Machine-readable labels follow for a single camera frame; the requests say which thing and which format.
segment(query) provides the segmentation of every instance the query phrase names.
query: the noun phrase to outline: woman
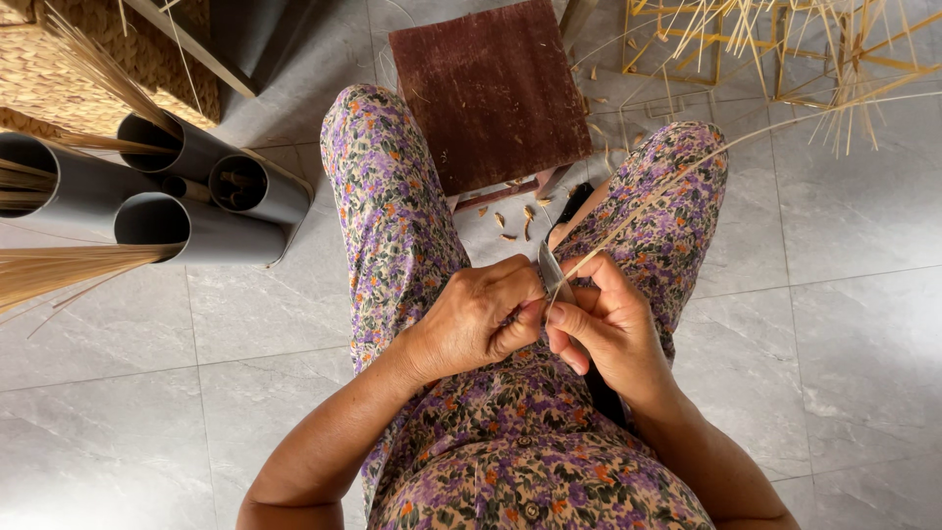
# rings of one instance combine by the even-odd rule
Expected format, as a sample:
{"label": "woman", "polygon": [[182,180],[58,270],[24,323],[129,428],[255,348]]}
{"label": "woman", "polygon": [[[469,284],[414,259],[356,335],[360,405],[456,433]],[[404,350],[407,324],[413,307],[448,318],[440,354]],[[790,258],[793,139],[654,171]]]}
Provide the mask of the woman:
{"label": "woman", "polygon": [[[553,230],[562,268],[722,142],[713,125],[661,129]],[[529,260],[470,268],[398,97],[341,92],[321,154],[347,242],[357,376],[275,449],[239,528],[340,528],[358,470],[371,528],[797,528],[670,370],[671,332],[723,200],[725,153],[577,271],[578,306],[552,306],[548,345]],[[627,429],[593,407],[589,363],[570,337],[627,404]]]}

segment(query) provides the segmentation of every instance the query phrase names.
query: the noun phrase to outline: hand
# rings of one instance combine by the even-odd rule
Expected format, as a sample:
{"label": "hand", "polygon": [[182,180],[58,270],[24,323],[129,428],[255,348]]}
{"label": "hand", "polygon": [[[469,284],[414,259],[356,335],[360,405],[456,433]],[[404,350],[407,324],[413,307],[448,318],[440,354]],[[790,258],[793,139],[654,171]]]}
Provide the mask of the hand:
{"label": "hand", "polygon": [[[564,272],[583,257],[560,266]],[[595,366],[632,408],[657,406],[679,392],[660,347],[654,316],[647,299],[615,261],[599,253],[577,272],[591,276],[598,288],[573,287],[578,306],[557,301],[547,315],[549,347],[579,374],[589,370],[587,359],[570,341],[575,337],[589,350]]]}
{"label": "hand", "polygon": [[[540,336],[545,292],[527,257],[461,269],[425,318],[400,335],[409,366],[423,384],[497,362]],[[501,324],[520,307],[514,321]]]}

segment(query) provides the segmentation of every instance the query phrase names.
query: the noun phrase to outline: knife blade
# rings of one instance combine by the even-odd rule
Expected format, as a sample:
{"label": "knife blade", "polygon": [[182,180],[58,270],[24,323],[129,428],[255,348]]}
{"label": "knife blade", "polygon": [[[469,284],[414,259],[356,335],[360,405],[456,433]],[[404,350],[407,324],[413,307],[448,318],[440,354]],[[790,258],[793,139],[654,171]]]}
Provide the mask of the knife blade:
{"label": "knife blade", "polygon": [[[549,251],[549,246],[546,245],[546,241],[540,243],[540,251],[537,253],[536,261],[540,266],[540,274],[543,276],[544,286],[549,294],[549,298],[552,299],[553,294],[556,293],[557,301],[576,305],[576,296],[573,294],[573,288],[570,287],[569,282],[566,281],[566,275],[562,273],[562,269],[556,257]],[[589,350],[587,350],[581,342],[571,336],[569,341],[572,342],[587,359],[592,361],[592,355],[589,354]]]}

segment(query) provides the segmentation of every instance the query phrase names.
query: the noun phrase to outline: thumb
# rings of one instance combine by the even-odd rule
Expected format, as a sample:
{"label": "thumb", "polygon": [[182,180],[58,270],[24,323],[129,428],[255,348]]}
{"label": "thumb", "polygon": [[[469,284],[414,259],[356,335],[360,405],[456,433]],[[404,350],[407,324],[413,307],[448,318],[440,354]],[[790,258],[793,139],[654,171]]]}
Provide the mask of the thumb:
{"label": "thumb", "polygon": [[[549,314],[546,315],[546,326],[556,328],[577,339],[593,354],[608,348],[611,344],[610,327],[585,312],[581,307],[565,302],[553,304]],[[568,340],[560,345],[560,348],[563,351],[572,348],[578,352],[576,346],[570,345]]]}

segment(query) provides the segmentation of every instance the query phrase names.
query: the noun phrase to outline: knife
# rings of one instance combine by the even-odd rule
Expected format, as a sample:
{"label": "knife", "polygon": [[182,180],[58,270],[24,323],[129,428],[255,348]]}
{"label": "knife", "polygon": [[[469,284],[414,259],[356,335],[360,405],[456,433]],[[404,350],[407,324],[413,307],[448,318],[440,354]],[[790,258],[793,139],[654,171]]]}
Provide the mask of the knife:
{"label": "knife", "polygon": [[[549,246],[546,245],[546,241],[540,243],[540,251],[537,253],[536,261],[540,266],[540,274],[543,276],[543,282],[546,286],[546,291],[549,293],[549,298],[552,299],[553,294],[556,293],[556,289],[559,289],[560,292],[556,293],[556,300],[577,306],[573,288],[571,288],[569,282],[566,281],[566,275],[562,273],[562,269],[556,257],[549,251]],[[581,342],[575,337],[570,337],[569,341],[572,342],[590,362],[592,361],[592,355],[589,354],[589,350],[587,350]]]}
{"label": "knife", "polygon": [[[566,276],[562,273],[559,262],[553,256],[553,253],[549,251],[545,241],[540,243],[540,252],[537,253],[536,261],[540,266],[540,274],[543,275],[543,282],[549,292],[549,298],[552,298],[553,293],[556,293],[556,300],[575,305],[576,296],[573,294],[573,288],[566,281]],[[589,359],[589,371],[582,378],[585,380],[586,387],[592,396],[595,409],[615,422],[616,425],[627,429],[625,411],[622,409],[622,398],[618,397],[618,393],[606,384],[605,378],[595,367],[589,350],[575,337],[570,336],[569,341]]]}

